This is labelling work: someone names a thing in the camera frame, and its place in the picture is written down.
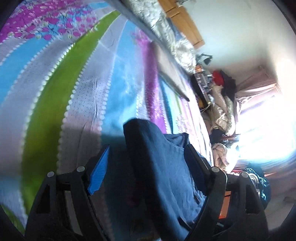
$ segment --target silver screw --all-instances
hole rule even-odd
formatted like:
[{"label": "silver screw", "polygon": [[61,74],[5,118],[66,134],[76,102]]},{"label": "silver screw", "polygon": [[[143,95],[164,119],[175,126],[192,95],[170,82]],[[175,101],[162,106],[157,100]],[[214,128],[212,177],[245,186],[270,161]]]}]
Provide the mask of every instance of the silver screw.
[{"label": "silver screw", "polygon": [[218,167],[212,167],[212,171],[213,171],[213,172],[219,172],[220,169],[219,169]]},{"label": "silver screw", "polygon": [[247,177],[249,177],[249,174],[248,174],[247,172],[242,172],[242,176],[243,176],[244,178],[247,178]]},{"label": "silver screw", "polygon": [[77,167],[77,172],[83,172],[85,170],[85,167],[84,166],[79,166]]},{"label": "silver screw", "polygon": [[47,176],[48,176],[48,177],[53,177],[53,176],[54,176],[54,172],[53,172],[53,171],[49,172],[49,173],[47,174]]}]

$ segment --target purple stripe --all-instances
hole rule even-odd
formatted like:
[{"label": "purple stripe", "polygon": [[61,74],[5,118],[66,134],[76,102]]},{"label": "purple stripe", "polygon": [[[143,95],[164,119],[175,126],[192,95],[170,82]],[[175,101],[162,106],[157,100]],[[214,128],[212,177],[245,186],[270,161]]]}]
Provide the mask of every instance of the purple stripe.
[{"label": "purple stripe", "polygon": [[156,124],[162,133],[166,133],[164,112],[160,102],[157,63],[152,43],[142,31],[140,31],[136,39],[141,47],[143,57],[145,102],[148,116],[150,121]]}]

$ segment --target bed sheet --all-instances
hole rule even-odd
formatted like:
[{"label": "bed sheet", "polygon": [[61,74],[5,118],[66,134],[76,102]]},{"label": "bed sheet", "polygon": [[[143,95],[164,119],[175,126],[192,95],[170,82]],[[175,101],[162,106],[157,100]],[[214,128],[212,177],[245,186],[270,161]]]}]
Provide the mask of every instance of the bed sheet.
[{"label": "bed sheet", "polygon": [[130,228],[144,212],[129,198],[123,124],[131,118],[189,133],[212,163],[190,85],[187,102],[158,75],[151,39],[104,1],[23,1],[0,32],[0,79],[0,204],[24,226],[47,172],[71,172],[109,143],[111,168],[92,198],[97,215],[111,240],[143,236]]}]

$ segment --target red object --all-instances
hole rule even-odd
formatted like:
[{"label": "red object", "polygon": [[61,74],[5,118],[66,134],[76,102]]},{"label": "red object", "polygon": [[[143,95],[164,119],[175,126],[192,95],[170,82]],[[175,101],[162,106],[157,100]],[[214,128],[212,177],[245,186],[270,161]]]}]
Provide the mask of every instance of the red object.
[{"label": "red object", "polygon": [[213,72],[213,81],[215,82],[216,85],[224,86],[224,79],[223,79],[222,75],[220,74],[220,72],[217,70],[215,70]]}]

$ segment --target wooden board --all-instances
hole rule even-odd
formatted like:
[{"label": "wooden board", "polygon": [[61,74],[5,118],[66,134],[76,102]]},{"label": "wooden board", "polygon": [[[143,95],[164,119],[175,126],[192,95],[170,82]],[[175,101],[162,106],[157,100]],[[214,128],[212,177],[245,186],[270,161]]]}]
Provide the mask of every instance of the wooden board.
[{"label": "wooden board", "polygon": [[194,48],[199,48],[205,43],[186,9],[176,4],[176,0],[158,0],[167,16],[174,25],[187,37]]}]

